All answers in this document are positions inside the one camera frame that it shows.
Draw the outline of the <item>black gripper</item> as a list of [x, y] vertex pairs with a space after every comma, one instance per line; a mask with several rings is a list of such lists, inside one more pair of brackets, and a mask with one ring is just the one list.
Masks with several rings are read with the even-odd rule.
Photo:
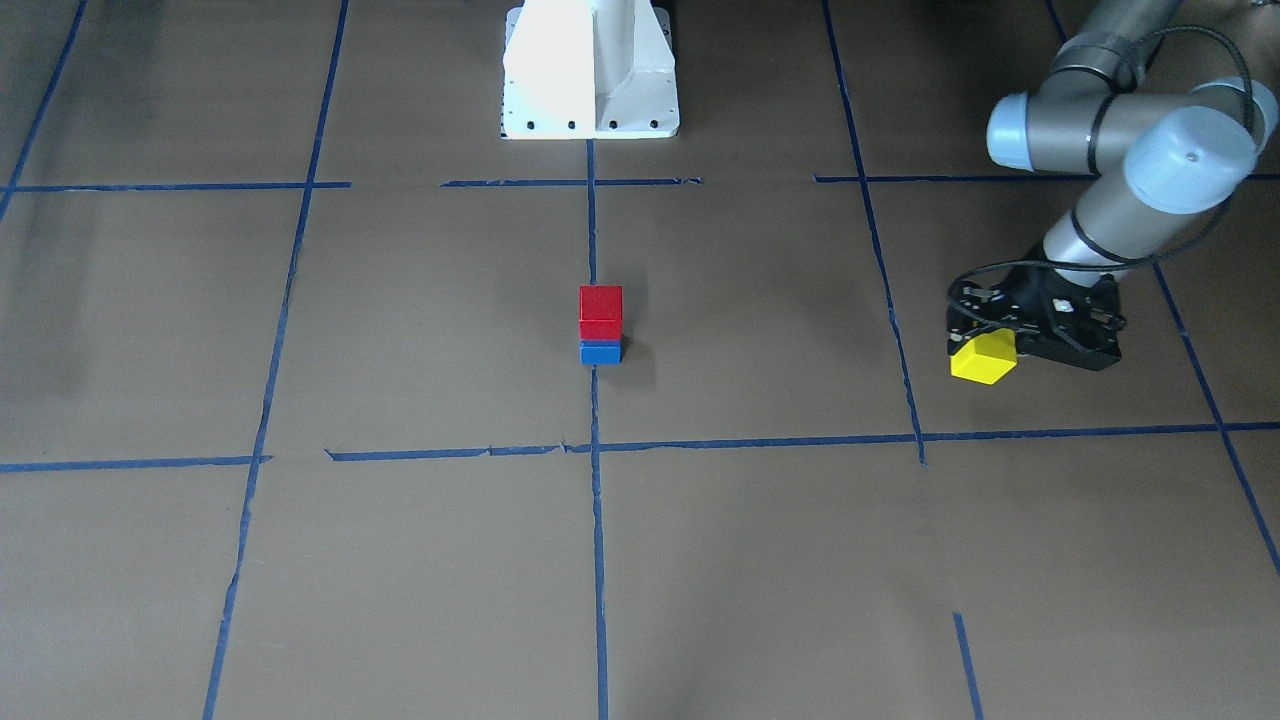
[[1070, 340], [1059, 333], [1055, 319], [1056, 299], [1073, 301], [1076, 286], [1064, 279], [1056, 270], [1038, 266], [1015, 266], [997, 286], [984, 287], [974, 281], [955, 281], [950, 286], [947, 310], [947, 355], [956, 355], [969, 341], [1001, 329], [1001, 323], [989, 318], [970, 316], [965, 313], [1007, 313], [1016, 305], [1019, 325], [1032, 324], [1036, 333], [1019, 332], [1016, 346], [1034, 342], [1069, 345]]

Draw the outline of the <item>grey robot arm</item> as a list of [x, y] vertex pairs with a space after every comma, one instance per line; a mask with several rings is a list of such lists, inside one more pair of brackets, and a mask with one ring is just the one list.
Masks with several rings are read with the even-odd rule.
[[1032, 92], [1001, 99], [989, 158], [1092, 186], [1024, 258], [964, 272], [947, 291], [947, 352], [1115, 364], [1120, 281], [1217, 223], [1277, 133], [1277, 4], [1217, 29], [1176, 24], [1176, 1], [1102, 1]]

